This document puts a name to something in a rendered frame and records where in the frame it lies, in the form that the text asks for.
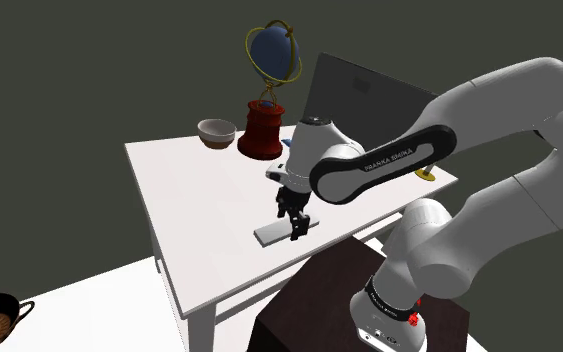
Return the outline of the white bowl with brown foot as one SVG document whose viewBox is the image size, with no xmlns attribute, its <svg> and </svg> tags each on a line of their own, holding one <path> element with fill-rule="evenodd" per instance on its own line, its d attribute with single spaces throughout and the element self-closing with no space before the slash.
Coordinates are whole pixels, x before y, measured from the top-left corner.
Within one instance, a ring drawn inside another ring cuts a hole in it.
<svg viewBox="0 0 563 352">
<path fill-rule="evenodd" d="M 201 142 L 210 149 L 225 149 L 235 139 L 236 126 L 223 119 L 205 119 L 198 125 Z"/>
</svg>

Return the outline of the grey flat tablet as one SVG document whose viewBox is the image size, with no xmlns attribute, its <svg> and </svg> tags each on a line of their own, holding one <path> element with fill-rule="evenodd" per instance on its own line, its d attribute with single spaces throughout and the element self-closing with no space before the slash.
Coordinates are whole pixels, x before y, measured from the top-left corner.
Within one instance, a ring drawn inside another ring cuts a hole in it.
<svg viewBox="0 0 563 352">
<path fill-rule="evenodd" d="M 266 226 L 255 229 L 253 234 L 262 248 L 290 238 L 293 225 L 289 217 L 279 219 Z"/>
</svg>

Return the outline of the dark grey flat panel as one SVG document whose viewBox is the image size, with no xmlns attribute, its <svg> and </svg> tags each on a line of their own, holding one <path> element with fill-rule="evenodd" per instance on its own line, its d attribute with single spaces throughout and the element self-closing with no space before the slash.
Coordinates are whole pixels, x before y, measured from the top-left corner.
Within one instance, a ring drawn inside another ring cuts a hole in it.
<svg viewBox="0 0 563 352">
<path fill-rule="evenodd" d="M 303 115 L 330 119 L 368 151 L 406 132 L 437 95 L 322 52 Z"/>
</svg>

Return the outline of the white table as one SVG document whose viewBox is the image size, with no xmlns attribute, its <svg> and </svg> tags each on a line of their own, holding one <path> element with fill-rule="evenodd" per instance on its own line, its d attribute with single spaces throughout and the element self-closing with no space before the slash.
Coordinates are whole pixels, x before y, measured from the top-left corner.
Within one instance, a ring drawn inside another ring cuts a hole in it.
<svg viewBox="0 0 563 352">
<path fill-rule="evenodd" d="M 269 162 L 236 146 L 213 150 L 196 136 L 125 146 L 151 228 L 161 275 L 186 352 L 246 352 L 256 315 L 309 257 L 348 237 L 368 240 L 417 198 L 456 182 L 410 173 L 347 205 L 311 197 L 319 223 L 296 241 L 262 246 L 257 228 L 277 221 Z"/>
</svg>

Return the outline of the blue globe on red base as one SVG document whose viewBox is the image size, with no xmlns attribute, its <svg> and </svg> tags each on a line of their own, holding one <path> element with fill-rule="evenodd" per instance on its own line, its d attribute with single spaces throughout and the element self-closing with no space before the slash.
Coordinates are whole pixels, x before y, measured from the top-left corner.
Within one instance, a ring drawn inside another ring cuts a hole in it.
<svg viewBox="0 0 563 352">
<path fill-rule="evenodd" d="M 264 83 L 264 90 L 247 103 L 246 129 L 237 148 L 249 158 L 273 160 L 282 154 L 280 127 L 285 113 L 274 89 L 294 83 L 303 69 L 294 29 L 283 20 L 272 20 L 247 33 L 244 49 Z"/>
</svg>

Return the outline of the dark brown robot stand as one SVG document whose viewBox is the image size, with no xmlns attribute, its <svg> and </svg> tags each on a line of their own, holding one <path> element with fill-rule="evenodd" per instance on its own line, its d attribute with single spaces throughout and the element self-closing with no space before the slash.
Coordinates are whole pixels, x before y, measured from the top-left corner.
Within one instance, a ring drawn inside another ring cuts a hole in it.
<svg viewBox="0 0 563 352">
<path fill-rule="evenodd" d="M 246 352 L 377 352 L 359 339 L 349 304 L 384 260 L 354 237 L 313 255 L 257 315 Z M 426 352 L 486 352 L 456 303 L 424 295 L 420 315 Z"/>
</svg>

